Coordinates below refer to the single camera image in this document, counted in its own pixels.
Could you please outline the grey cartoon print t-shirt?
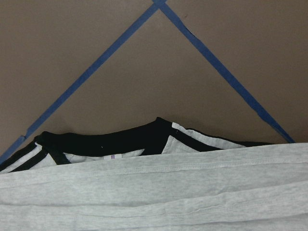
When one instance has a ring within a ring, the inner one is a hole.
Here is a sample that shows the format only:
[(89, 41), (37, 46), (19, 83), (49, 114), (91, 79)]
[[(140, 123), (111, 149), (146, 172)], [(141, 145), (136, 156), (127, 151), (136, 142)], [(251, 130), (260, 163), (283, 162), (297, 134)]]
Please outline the grey cartoon print t-shirt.
[(43, 132), (0, 166), (3, 231), (305, 231), (308, 145), (238, 142), (157, 118)]

